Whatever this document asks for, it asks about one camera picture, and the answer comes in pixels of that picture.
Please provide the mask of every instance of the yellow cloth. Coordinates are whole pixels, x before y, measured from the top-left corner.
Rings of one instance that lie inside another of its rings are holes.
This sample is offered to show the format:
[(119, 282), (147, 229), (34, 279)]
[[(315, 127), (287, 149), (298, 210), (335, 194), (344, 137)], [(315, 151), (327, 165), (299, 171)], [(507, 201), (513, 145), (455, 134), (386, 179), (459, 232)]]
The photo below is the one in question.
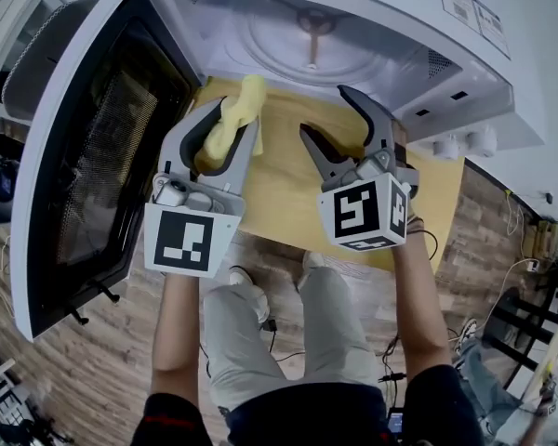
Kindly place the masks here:
[[(267, 97), (266, 86), (262, 76), (249, 74), (242, 80), (240, 96), (228, 96), (221, 102), (221, 119), (215, 124), (206, 137), (203, 148), (196, 154), (197, 168), (202, 172), (219, 168), (227, 156), (240, 127), (260, 117), (262, 105)], [(253, 155), (262, 154), (262, 125), (259, 122), (259, 133), (252, 150)]]

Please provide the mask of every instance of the person's left arm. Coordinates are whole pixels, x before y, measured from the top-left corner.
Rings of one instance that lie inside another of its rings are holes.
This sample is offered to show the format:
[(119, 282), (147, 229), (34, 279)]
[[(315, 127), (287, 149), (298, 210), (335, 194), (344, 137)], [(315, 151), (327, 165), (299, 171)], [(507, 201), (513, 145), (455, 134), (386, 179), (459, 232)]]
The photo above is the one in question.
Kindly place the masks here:
[(151, 395), (132, 440), (211, 445), (198, 411), (198, 279), (168, 274), (153, 340)]

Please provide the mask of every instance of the microwave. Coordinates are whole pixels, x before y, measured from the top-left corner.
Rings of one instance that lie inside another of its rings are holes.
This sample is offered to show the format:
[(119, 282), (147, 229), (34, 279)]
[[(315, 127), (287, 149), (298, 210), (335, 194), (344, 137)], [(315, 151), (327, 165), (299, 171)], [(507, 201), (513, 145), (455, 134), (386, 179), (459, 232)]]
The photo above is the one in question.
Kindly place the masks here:
[(11, 238), (15, 320), (29, 339), (129, 270), (167, 131), (208, 77), (342, 104), (355, 87), (413, 150), (494, 135), (544, 142), (536, 70), (509, 0), (99, 0), (49, 78), (20, 162)]

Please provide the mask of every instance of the open microwave door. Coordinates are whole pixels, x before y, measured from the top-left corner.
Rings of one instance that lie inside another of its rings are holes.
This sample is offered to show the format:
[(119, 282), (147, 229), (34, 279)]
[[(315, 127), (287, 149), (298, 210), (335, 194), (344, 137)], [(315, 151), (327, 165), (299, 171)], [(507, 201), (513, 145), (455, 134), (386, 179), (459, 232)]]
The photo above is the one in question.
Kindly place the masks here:
[(13, 206), (11, 283), (29, 339), (125, 278), (166, 133), (200, 85), (152, 0), (99, 0), (37, 108)]

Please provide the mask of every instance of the wood plank flooring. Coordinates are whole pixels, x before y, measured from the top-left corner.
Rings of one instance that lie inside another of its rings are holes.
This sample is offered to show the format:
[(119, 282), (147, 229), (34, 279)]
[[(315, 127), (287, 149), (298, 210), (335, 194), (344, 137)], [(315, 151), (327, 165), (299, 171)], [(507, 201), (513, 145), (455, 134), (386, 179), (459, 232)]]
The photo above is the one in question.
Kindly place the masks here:
[[(470, 317), (478, 321), (485, 319), (498, 297), (506, 270), (519, 258), (520, 229), (507, 236), (508, 219), (504, 193), (466, 167), (454, 224), (436, 276), (446, 321), (457, 332)], [(0, 230), (0, 238), (6, 236)], [(302, 308), (294, 289), (301, 273), (302, 256), (303, 252), (297, 248), (239, 232), (216, 280), (202, 282), (202, 293), (224, 282), (228, 267), (245, 266), (269, 296), (278, 325), (272, 354), (281, 359), (303, 350)], [(352, 288), (367, 339), (377, 354), (381, 354), (397, 330), (392, 274), (332, 258), (329, 263)], [(144, 269), (141, 243), (129, 278), (114, 288), (122, 296), (117, 306), (100, 296), (84, 308), (83, 315), (90, 319), (87, 326), (66, 319), (34, 344), (18, 333), (0, 299), (1, 358), (16, 360), (13, 371), (32, 392), (33, 401), (55, 418), (57, 430), (71, 435), (76, 444), (130, 442), (149, 388), (151, 342), (163, 280), (160, 273)], [(521, 287), (524, 297), (530, 299), (535, 295), (533, 283), (517, 267), (507, 287)], [(0, 285), (8, 295), (7, 276), (2, 273)], [(270, 334), (262, 335), (265, 341), (271, 342)], [(287, 377), (297, 378), (303, 372), (303, 362), (303, 356), (298, 355), (280, 365)], [(205, 364), (202, 356), (201, 410), (211, 437), (219, 443), (226, 437), (227, 428), (208, 397)], [(395, 350), (390, 365), (395, 372), (405, 369), (400, 347)], [(491, 354), (488, 366), (504, 380), (513, 362)], [(398, 389), (397, 404), (401, 406), (405, 382)], [(392, 392), (388, 397), (391, 402)]]

